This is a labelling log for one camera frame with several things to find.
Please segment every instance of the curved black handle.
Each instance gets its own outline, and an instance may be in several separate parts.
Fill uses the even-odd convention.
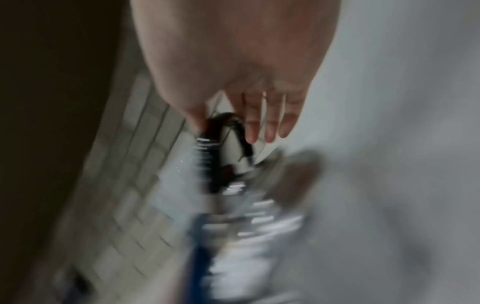
[[[254,163],[254,149],[245,140],[245,128],[241,119],[234,113],[221,113],[209,118],[205,132],[197,138],[197,148],[200,152],[201,174],[206,179],[206,191],[210,194],[218,193],[223,184],[221,180],[222,158],[220,143],[224,127],[230,127],[235,133],[248,164],[253,165]]]

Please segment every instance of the dark brown surface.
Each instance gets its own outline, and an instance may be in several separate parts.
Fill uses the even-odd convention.
[[[12,296],[81,170],[107,100],[122,2],[0,10],[0,303]]]

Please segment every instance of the finger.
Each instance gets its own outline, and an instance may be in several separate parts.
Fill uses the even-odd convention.
[[[230,100],[235,114],[242,118],[245,117],[245,101],[242,93],[225,92],[225,94]]]
[[[278,135],[282,138],[287,137],[295,124],[299,120],[300,113],[305,104],[305,98],[307,97],[308,89],[288,93],[285,97],[285,113],[278,129]]]
[[[277,91],[268,91],[266,93],[266,128],[265,141],[271,143],[277,136],[277,129],[279,128],[280,111],[282,109],[282,102],[284,101],[284,94]]]
[[[200,104],[196,108],[182,110],[181,112],[197,133],[205,131],[207,127],[207,107],[205,104]]]
[[[262,93],[244,93],[243,99],[245,101],[245,139],[250,144],[254,144],[260,132]]]

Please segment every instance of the hand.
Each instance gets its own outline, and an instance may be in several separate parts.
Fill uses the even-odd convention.
[[[163,98],[201,131],[206,100],[225,90],[250,143],[259,135],[263,96],[265,141],[292,131],[340,8],[340,0],[131,1]]]

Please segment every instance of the skin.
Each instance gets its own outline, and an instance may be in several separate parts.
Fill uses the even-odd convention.
[[[257,140],[286,137],[332,42],[340,0],[131,0],[140,44],[162,97],[201,131],[224,90]]]

